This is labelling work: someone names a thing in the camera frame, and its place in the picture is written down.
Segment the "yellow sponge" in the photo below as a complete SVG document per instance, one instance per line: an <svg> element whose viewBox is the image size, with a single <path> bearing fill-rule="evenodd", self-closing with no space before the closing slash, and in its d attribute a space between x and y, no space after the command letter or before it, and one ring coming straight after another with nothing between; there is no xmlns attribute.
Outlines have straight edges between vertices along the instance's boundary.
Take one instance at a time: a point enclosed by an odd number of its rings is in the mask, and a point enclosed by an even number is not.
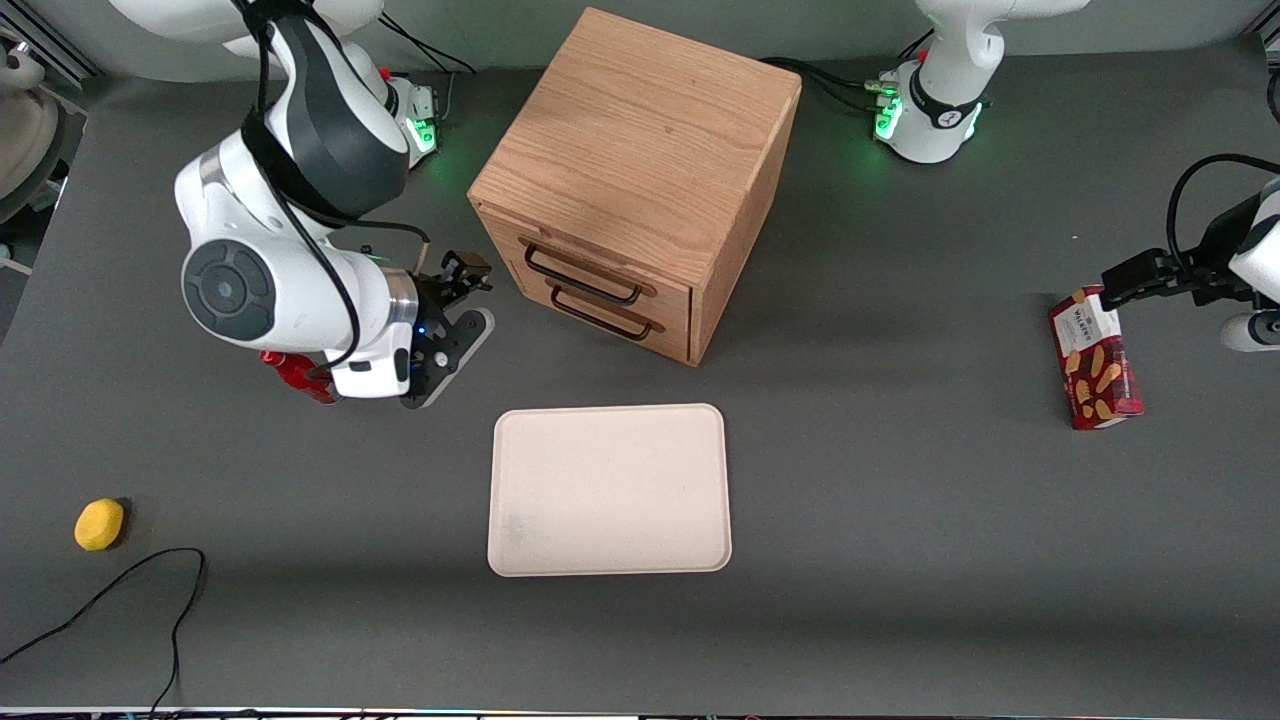
<svg viewBox="0 0 1280 720"><path fill-rule="evenodd" d="M124 506L104 497L84 506L76 520L76 544L88 551L106 550L120 537L124 525Z"/></svg>

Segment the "gray table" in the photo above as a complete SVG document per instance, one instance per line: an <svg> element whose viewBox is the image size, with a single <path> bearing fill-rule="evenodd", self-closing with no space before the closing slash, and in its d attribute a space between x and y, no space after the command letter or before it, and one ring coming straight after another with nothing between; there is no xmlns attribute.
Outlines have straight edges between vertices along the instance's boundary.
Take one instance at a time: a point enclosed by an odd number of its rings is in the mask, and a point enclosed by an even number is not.
<svg viewBox="0 0 1280 720"><path fill-rule="evenodd" d="M463 193L535 81L458 78L443 154L376 217L492 256ZM929 168L810 92L703 368L556 316L499 273L497 331L420 413L315 405L183 309L170 182L251 86L100 85L0 351L3 644L143 553L195 544L211 568L182 635L184 705L1275 717L1280 359L1219 346L1235 307L1133 306L1148 415L1074 433L1044 316L1162 242L1190 161L1276 155L1265 81L1256 40L1011 59L973 143ZM1187 241L1265 179L1206 170ZM340 237L413 258L408 237ZM723 571L489 570L502 413L687 401L728 428ZM136 528L91 556L70 530L100 496L132 497ZM147 570L0 669L0 703L150 702L191 570Z"/></svg>

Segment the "metal handle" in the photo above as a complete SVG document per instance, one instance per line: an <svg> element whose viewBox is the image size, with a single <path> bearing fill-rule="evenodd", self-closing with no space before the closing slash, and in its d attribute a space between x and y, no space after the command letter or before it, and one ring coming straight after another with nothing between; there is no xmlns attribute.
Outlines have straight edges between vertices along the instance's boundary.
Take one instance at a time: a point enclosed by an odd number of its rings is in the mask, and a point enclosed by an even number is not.
<svg viewBox="0 0 1280 720"><path fill-rule="evenodd" d="M588 315L586 313L579 310L577 307L570 307L568 305L564 305L563 302L559 301L561 290L562 290L561 286L556 286L552 288L552 305L568 313L570 315L573 315L580 320L586 320L588 323L591 323L593 325L600 328L602 331L608 331L616 336L625 337L632 342L640 342L641 340L649 337L649 331L653 329L653 323L645 323L643 331L637 333L628 333L627 331L617 325L612 325L599 318Z"/></svg>
<svg viewBox="0 0 1280 720"><path fill-rule="evenodd" d="M640 286L636 286L635 290L631 291L631 295L626 297L620 297L617 295L591 287L581 281L575 281L573 278L566 275L564 273L553 270L547 265L539 265L538 263L534 263L534 252L538 252L538 246L530 242L529 247L525 250L525 264L529 265L530 269L532 269L534 272L544 274L556 282L564 283L573 290L579 290L590 295L591 297L599 297L605 302L612 302L614 305L621 305L623 307L634 304L636 300L640 299Z"/></svg>

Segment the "wooden drawer cabinet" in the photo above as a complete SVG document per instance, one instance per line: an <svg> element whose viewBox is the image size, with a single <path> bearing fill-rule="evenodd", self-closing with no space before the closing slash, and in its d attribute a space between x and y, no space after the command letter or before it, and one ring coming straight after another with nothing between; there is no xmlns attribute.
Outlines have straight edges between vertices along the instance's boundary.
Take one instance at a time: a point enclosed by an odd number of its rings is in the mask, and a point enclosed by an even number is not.
<svg viewBox="0 0 1280 720"><path fill-rule="evenodd" d="M588 9L467 195L530 300L698 365L799 95L788 72Z"/></svg>

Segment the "black cable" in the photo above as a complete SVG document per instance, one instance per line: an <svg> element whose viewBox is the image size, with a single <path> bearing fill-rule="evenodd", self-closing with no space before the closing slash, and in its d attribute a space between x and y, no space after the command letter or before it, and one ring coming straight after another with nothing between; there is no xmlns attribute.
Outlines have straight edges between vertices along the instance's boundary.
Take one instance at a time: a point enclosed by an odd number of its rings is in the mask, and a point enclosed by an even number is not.
<svg viewBox="0 0 1280 720"><path fill-rule="evenodd" d="M266 81L271 76L271 60L269 56L266 37L257 42L257 111L266 114Z"/></svg>
<svg viewBox="0 0 1280 720"><path fill-rule="evenodd" d="M897 54L899 59L906 59L906 58L909 58L911 55L911 53L915 53L916 47L919 47L920 45L923 45L924 41L928 40L932 36L933 36L933 28L929 28L929 32L922 35L920 37L918 37L915 40L915 42L913 42L913 44L908 45L906 47L904 47L902 51Z"/></svg>
<svg viewBox="0 0 1280 720"><path fill-rule="evenodd" d="M829 73L819 68L818 65L814 65L812 63L805 63L804 60L796 60L795 58L781 58L778 55L772 55L769 58L760 58L760 61L767 63L769 65L777 65L780 68L785 68L800 74L810 74L814 77L819 77L832 85L838 85L842 87L855 87L858 90L863 90L861 81L842 78L835 73Z"/></svg>
<svg viewBox="0 0 1280 720"><path fill-rule="evenodd" d="M384 231L404 231L413 233L422 241L422 245L431 245L431 238L426 234L426 231L417 225L411 225L408 223L393 223L389 220L352 220L347 223L348 225L355 225L357 228L376 228Z"/></svg>
<svg viewBox="0 0 1280 720"><path fill-rule="evenodd" d="M434 54L433 54L433 53L431 53L430 50L428 50L428 49L422 47L421 45L419 45L419 44L417 44L417 42L416 42L416 41L415 41L413 38L411 38L411 37L407 37L407 36L406 36L406 33L403 33L403 32L401 32L399 29L397 29L397 28L396 28L394 26L392 26L392 24L390 24L389 22L387 22L387 20L385 20L385 19L383 19L383 18L378 18L378 23L379 23L379 24L381 24L383 27L385 27L387 29L389 29L389 31L394 32L396 35L398 35L398 36L401 36L401 37L404 37L406 40L408 40L410 42L412 42L412 44L413 44L413 46L415 46L415 47L417 47L420 53L422 53L424 55L426 55L426 56L428 56L428 59L430 59L430 60L431 60L433 63L435 63L435 67L436 67L436 68L440 68L440 72L442 72L442 73L447 73L447 72L449 72L449 69L444 67L444 63L442 63L442 61L440 61L440 59L439 59L439 58L436 58L436 56L435 56L435 55L434 55Z"/></svg>
<svg viewBox="0 0 1280 720"><path fill-rule="evenodd" d="M817 78L810 78L810 79L814 81L814 83L818 86L818 90L826 92L832 99L835 99L836 102L840 102L841 105L844 105L845 108L849 108L850 110L858 110L859 113L867 113L867 114L872 114L872 115L874 115L876 113L879 111L879 108L873 108L870 105L859 105L858 102L854 102L852 100L850 100L847 97L844 97L842 95L840 95L838 92L836 92L833 88L828 87L827 83L822 82L820 79L817 79Z"/></svg>
<svg viewBox="0 0 1280 720"><path fill-rule="evenodd" d="M846 106L849 109L858 110L859 113L869 113L869 114L876 114L876 113L879 111L878 108L872 108L869 105L859 105L858 102L854 102L852 100L850 100L850 99L840 95L838 92L836 92L836 90L833 87L831 87L831 86L827 85L829 82L832 85L837 85L840 87L849 88L849 90L855 90L855 88L856 90L863 90L863 83L860 83L858 81L851 81L851 79L842 78L842 77L840 77L837 74L833 74L833 73L829 73L829 72L827 72L827 70L824 70L824 69L822 69L822 68L819 68L817 65L813 65L810 63L805 63L804 60L796 60L795 58L781 58L781 56L776 56L774 55L774 56L769 56L769 58L760 58L760 61L762 63L767 63L769 65L774 65L774 67L786 69L786 70L791 70L791 72L799 74L801 78L808 78L808 79L813 81L818 86L818 90L826 92L832 99L835 99L836 102L840 102L841 105L844 105L844 106Z"/></svg>
<svg viewBox="0 0 1280 720"><path fill-rule="evenodd" d="M1190 182L1196 173L1215 163L1236 163L1276 174L1280 174L1280 164L1254 158L1252 155L1242 155L1239 152L1220 152L1217 155L1201 158L1199 160L1192 163L1189 168L1183 170L1181 177L1179 177L1178 182L1174 184L1172 193L1169 196L1169 211L1165 215L1165 240L1169 242L1169 254L1172 255L1174 263L1176 263L1178 269L1189 277L1192 282L1199 286L1201 290L1224 300L1229 300L1228 296L1222 295L1217 288L1211 286L1203 277L1192 273L1190 266L1187 263L1187 258L1183 255L1183 250L1178 245L1178 206L1181 202L1183 191L1187 190L1187 183Z"/></svg>
<svg viewBox="0 0 1280 720"><path fill-rule="evenodd" d="M302 225L302 220L300 220L297 214L293 213L293 208L289 205L288 199L285 199L284 195L270 182L265 182L262 184L271 191L271 196L275 197L275 202L279 204L280 211L284 213L284 217L289 219L289 224L293 225L293 229L298 233L298 238L301 238L302 243L307 246L308 251L311 251L311 256L316 259L316 263L320 264L324 273L329 275L329 281L333 283L334 290L338 291L338 297L342 299L343 307L347 309L347 319L351 320L351 343L347 346L347 350L344 350L337 360L321 363L306 372L307 379L315 380L319 379L320 373L342 365L356 354L356 350L360 347L360 313L356 311L356 304L351 300L351 293L347 292L347 286L342 282L342 277L338 274L338 270L334 269L333 263L329 261L328 256L325 256L324 250L320 249L320 243L311 237L307 228Z"/></svg>
<svg viewBox="0 0 1280 720"><path fill-rule="evenodd" d="M435 53L436 55L440 55L442 58L444 58L447 60L453 60L454 63L462 65L463 68L467 69L468 73L476 74L476 69L471 65L471 63L467 63L466 60L462 60L460 58L454 58L453 55L449 55L444 50L440 50L439 47L434 47L431 45L428 45L426 42L419 40L417 37L413 37L413 35L411 35L407 29L404 29L404 26L402 26L398 22L396 22L396 18L388 15L387 13L383 13L381 17L378 18L378 20L383 24L383 27L390 29L396 35L398 35L398 36L403 37L404 40L408 40L410 42L412 42L413 45L416 45L417 49L421 50L422 53L426 53L428 55L430 55L430 53Z"/></svg>
<svg viewBox="0 0 1280 720"><path fill-rule="evenodd" d="M1271 110L1271 117L1280 123L1280 108L1276 108L1276 82L1280 82L1280 69L1271 73L1271 79L1267 81L1267 110Z"/></svg>
<svg viewBox="0 0 1280 720"><path fill-rule="evenodd" d="M1253 32L1257 32L1257 33L1261 33L1261 32L1262 32L1262 28L1263 28L1263 27L1265 27L1265 26L1266 26L1267 23L1270 23L1270 22L1272 20L1272 19L1275 19L1275 17L1276 17L1276 13L1280 13L1280 8L1275 8L1274 10L1271 10L1270 13L1267 13L1267 17L1265 17L1265 18L1262 18L1261 20L1258 20L1257 23L1254 23L1254 26L1253 26Z"/></svg>
<svg viewBox="0 0 1280 720"><path fill-rule="evenodd" d="M174 620L173 629L169 632L169 643L173 647L173 669L169 671L169 682L165 683L164 689L160 691L160 694L156 696L155 702L151 703L150 715L154 716L156 712L156 707L160 706L160 701L164 700L164 696L169 694L169 689L173 688L173 684L178 680L178 673L179 673L178 628L182 626L182 621L187 619L187 614L191 612L192 606L196 605L196 597L200 594L200 588L201 585L204 585L205 582L205 570L207 568L209 559L205 556L205 551L200 550L198 547L170 547L168 550L160 550L152 552L151 555L143 557L142 560L138 560L133 565L129 565L129 568L125 571L116 575L114 580L106 584L106 587L97 591L97 594L95 594L92 598L90 598L88 602L86 602L79 610L77 610L76 614L72 615L69 620L67 620L65 623L58 625L51 630L41 633L36 638L23 643L18 650L10 652L9 655L5 655L4 657L0 657L0 665L9 662L10 660L18 657L23 652L27 652L28 650L36 647L37 644L70 628L72 625L76 624L77 620L81 619L82 615L88 612L90 609L93 607L95 603L97 603L97 601L102 600L102 597L106 593L115 589L115 587L119 585L124 580L124 578L128 578L131 573L146 565L147 562L151 562L156 557L169 555L170 552L195 552L196 556L200 557L200 565L196 568L196 582L192 583L191 585L191 597L187 598L187 605L182 607L182 612L178 615L178 619Z"/></svg>
<svg viewBox="0 0 1280 720"><path fill-rule="evenodd" d="M428 51L435 53L436 55L440 55L440 56L443 56L443 58L445 58L448 60L453 60L454 63L457 63L457 64L462 65L463 68L466 68L468 73L476 74L476 69L471 65L471 63L467 63L466 60L462 60L461 58L456 58L453 55L449 55L444 50L440 50L439 47L434 47L431 45L428 45L422 40L420 40L417 37L413 37L407 29L404 29L404 26L402 26L398 22L396 22L396 19L392 18L390 15L388 15L387 13L383 13L383 17L387 18L387 20L390 22L396 27L396 29L397 29L397 32L399 32L399 35L402 35L403 37L408 38L411 42L413 42L415 45L417 45L422 50L428 50Z"/></svg>

